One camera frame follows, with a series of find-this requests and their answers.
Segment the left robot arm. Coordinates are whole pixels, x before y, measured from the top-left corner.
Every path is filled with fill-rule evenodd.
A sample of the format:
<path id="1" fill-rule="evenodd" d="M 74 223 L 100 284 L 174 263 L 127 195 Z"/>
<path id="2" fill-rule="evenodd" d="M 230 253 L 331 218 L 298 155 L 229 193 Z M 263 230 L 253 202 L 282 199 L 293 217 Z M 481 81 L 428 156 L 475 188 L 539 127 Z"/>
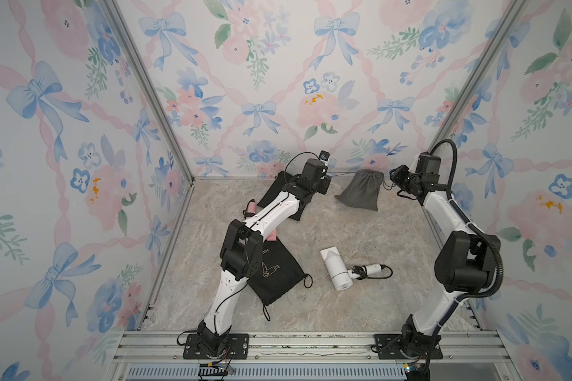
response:
<path id="1" fill-rule="evenodd" d="M 270 233 L 292 215 L 302 212 L 315 194 L 327 193 L 331 181 L 327 174 L 329 157 L 329 152 L 322 151 L 307 160 L 302 173 L 288 178 L 284 172 L 285 184 L 273 201 L 261 212 L 243 221 L 235 219 L 228 226 L 220 251 L 219 288 L 197 329 L 200 342 L 211 357 L 217 357 L 227 345 L 239 294 L 261 269 L 263 246 Z"/>

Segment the pink hair dryer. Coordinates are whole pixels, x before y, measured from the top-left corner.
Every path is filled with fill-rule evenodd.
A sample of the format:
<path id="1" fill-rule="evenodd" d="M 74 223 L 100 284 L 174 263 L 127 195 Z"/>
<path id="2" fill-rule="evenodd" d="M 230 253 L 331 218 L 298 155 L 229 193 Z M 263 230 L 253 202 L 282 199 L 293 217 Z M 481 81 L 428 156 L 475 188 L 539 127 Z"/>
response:
<path id="1" fill-rule="evenodd" d="M 257 203 L 254 199 L 249 200 L 246 205 L 246 209 L 243 211 L 243 216 L 245 219 L 254 217 L 257 214 Z M 266 238 L 267 241 L 277 241 L 277 232 L 273 230 Z"/>

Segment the aluminium front rail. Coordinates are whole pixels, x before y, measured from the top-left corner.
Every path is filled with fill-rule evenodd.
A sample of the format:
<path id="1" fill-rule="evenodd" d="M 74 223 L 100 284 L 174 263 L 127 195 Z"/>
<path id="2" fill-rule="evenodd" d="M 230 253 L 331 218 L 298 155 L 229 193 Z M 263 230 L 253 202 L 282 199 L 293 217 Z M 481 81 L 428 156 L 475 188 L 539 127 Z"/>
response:
<path id="1" fill-rule="evenodd" d="M 247 357 L 216 366 L 184 359 L 175 331 L 122 337 L 106 380 L 411 380 L 406 360 L 382 360 L 370 332 L 252 332 Z M 495 331 L 447 331 L 432 360 L 432 380 L 520 380 Z"/>

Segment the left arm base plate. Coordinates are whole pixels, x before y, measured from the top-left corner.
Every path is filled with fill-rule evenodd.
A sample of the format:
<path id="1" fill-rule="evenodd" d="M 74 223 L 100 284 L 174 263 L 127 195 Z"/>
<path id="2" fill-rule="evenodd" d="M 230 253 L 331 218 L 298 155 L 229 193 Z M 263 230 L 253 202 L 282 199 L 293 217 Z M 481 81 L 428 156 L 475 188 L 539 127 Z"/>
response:
<path id="1" fill-rule="evenodd" d="M 246 360 L 249 334 L 228 333 L 222 337 L 211 334 L 209 338 L 203 338 L 192 333 L 187 336 L 183 347 L 184 360 Z"/>

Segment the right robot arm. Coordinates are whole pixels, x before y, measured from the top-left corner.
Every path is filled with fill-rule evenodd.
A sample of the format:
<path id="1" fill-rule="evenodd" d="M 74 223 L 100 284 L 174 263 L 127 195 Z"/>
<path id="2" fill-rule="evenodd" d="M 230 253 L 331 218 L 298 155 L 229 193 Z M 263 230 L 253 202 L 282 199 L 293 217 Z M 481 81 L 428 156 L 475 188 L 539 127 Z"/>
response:
<path id="1" fill-rule="evenodd" d="M 495 236 L 482 232 L 454 201 L 446 184 L 439 182 L 441 159 L 423 152 L 416 168 L 401 165 L 390 179 L 401 192 L 411 195 L 432 216 L 443 235 L 443 247 L 435 259 L 435 287 L 401 329 L 397 348 L 408 358 L 428 357 L 439 332 L 459 304 L 492 288 L 496 271 L 494 252 L 500 249 Z"/>

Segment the white hair dryer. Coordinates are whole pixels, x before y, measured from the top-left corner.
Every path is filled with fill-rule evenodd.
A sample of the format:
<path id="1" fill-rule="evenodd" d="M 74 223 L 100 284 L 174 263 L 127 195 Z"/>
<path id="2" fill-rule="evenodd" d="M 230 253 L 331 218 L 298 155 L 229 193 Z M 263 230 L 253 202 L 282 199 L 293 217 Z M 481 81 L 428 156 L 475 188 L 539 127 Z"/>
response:
<path id="1" fill-rule="evenodd" d="M 347 268 L 336 247 L 321 250 L 320 255 L 337 291 L 349 289 L 356 280 L 385 280 L 393 276 L 392 268 L 386 264 L 356 265 Z"/>

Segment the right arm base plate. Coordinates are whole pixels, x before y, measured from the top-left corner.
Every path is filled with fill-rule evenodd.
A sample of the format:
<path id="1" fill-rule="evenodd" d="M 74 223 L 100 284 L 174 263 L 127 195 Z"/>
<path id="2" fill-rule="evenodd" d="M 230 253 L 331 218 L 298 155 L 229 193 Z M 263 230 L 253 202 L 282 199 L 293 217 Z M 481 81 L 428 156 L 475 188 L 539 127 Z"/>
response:
<path id="1" fill-rule="evenodd" d="M 404 339 L 400 333 L 377 333 L 373 335 L 372 351 L 380 360 L 424 360 L 430 349 L 430 336 Z"/>

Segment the grey drawstring pouch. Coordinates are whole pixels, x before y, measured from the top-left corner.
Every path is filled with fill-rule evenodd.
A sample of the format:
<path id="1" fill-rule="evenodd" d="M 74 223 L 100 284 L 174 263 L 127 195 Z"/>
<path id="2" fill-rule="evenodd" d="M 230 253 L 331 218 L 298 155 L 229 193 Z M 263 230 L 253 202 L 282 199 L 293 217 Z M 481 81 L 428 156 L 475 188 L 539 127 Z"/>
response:
<path id="1" fill-rule="evenodd" d="M 340 195 L 335 195 L 335 198 L 349 207 L 378 211 L 378 195 L 384 180 L 383 172 L 358 170 L 345 190 Z"/>

